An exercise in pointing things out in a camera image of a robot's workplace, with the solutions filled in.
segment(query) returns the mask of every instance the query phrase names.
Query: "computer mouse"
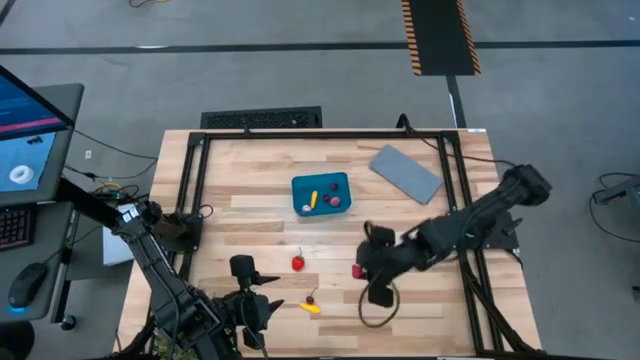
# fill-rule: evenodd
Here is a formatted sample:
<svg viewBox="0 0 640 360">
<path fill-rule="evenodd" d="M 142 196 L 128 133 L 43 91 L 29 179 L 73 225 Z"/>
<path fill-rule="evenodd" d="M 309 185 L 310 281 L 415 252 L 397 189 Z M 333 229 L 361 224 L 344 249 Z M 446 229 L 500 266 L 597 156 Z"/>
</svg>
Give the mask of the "computer mouse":
<svg viewBox="0 0 640 360">
<path fill-rule="evenodd" d="M 31 304 L 47 276 L 47 271 L 47 265 L 42 263 L 27 265 L 9 288 L 9 305 L 14 308 L 23 308 Z"/>
</svg>

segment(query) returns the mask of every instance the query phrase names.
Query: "black floor line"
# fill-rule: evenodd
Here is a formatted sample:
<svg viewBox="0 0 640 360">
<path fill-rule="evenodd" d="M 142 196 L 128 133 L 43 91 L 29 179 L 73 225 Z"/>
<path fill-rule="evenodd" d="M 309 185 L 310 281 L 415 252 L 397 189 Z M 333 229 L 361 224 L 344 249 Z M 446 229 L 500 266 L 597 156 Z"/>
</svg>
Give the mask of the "black floor line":
<svg viewBox="0 0 640 360">
<path fill-rule="evenodd" d="M 4 4 L 2 11 L 0 11 L 0 26 L 2 26 L 4 19 L 7 18 L 7 15 L 9 15 L 9 11 L 11 11 L 11 8 L 15 3 L 16 3 L 16 0 L 8 0 L 7 3 Z"/>
<path fill-rule="evenodd" d="M 479 41 L 476 49 L 588 49 L 640 47 L 640 40 Z"/>
<path fill-rule="evenodd" d="M 453 102 L 455 125 L 457 128 L 466 128 L 467 120 L 464 118 L 464 111 L 462 110 L 462 98 L 460 97 L 460 89 L 458 89 L 458 81 L 455 76 L 447 76 L 446 79 L 447 89 L 449 89 L 449 95 L 451 95 L 451 101 Z"/>
<path fill-rule="evenodd" d="M 584 41 L 480 41 L 476 49 L 575 49 L 640 47 L 640 40 L 584 40 Z M 407 50 L 406 41 L 344 42 L 344 43 L 290 43 L 290 44 L 231 44 L 231 45 L 176 45 L 164 47 L 78 47 L 78 48 L 4 48 L 0 55 L 108 55 L 108 54 L 178 54 L 226 53 L 268 51 L 322 51 L 322 50 Z"/>
</svg>

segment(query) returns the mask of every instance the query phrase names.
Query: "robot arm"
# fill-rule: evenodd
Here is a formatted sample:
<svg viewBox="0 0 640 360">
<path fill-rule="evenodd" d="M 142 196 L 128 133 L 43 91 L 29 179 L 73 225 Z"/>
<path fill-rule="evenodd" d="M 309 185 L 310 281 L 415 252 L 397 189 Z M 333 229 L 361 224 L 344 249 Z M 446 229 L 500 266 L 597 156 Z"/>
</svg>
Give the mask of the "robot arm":
<svg viewBox="0 0 640 360">
<path fill-rule="evenodd" d="M 514 205 L 537 206 L 547 200 L 551 185 L 531 165 L 509 169 L 500 185 L 471 206 L 426 220 L 401 236 L 394 246 L 392 230 L 365 225 L 368 240 L 358 247 L 354 277 L 370 282 L 369 302 L 391 307 L 388 288 L 397 276 L 429 269 L 458 249 L 482 245 L 495 219 Z"/>
</svg>

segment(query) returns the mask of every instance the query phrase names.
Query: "red strawberry toy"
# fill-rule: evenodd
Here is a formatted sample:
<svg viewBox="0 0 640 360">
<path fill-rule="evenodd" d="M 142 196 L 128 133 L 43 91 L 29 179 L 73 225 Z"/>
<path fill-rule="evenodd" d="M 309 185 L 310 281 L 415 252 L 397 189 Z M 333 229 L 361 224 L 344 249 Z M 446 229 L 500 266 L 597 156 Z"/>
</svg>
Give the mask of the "red strawberry toy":
<svg viewBox="0 0 640 360">
<path fill-rule="evenodd" d="M 302 270 L 302 268 L 304 268 L 304 258 L 302 257 L 302 249 L 300 249 L 300 255 L 294 257 L 291 260 L 291 267 L 293 268 L 293 270 L 295 271 L 300 271 Z"/>
</svg>

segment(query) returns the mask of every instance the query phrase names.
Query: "small red object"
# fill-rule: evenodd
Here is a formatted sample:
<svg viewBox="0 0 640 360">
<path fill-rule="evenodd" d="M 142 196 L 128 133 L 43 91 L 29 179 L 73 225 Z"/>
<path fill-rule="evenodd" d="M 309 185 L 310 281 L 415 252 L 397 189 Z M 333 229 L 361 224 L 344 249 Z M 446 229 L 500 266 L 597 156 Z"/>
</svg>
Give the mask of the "small red object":
<svg viewBox="0 0 640 360">
<path fill-rule="evenodd" d="M 311 294 L 309 294 L 309 296 L 307 296 L 307 298 L 305 299 L 307 304 L 313 305 L 313 303 L 315 302 L 315 299 L 313 298 L 313 293 L 316 292 L 316 290 L 318 290 L 317 287 L 315 287 L 313 290 L 311 290 Z"/>
<path fill-rule="evenodd" d="M 291 268 L 293 268 L 293 270 L 295 271 L 300 271 L 302 270 L 302 268 L 304 268 L 304 258 L 302 257 L 302 249 L 300 249 L 300 255 L 295 256 L 293 259 L 291 259 Z"/>
<path fill-rule="evenodd" d="M 360 265 L 351 265 L 351 276 L 353 276 L 354 279 L 362 279 L 362 268 Z"/>
</svg>

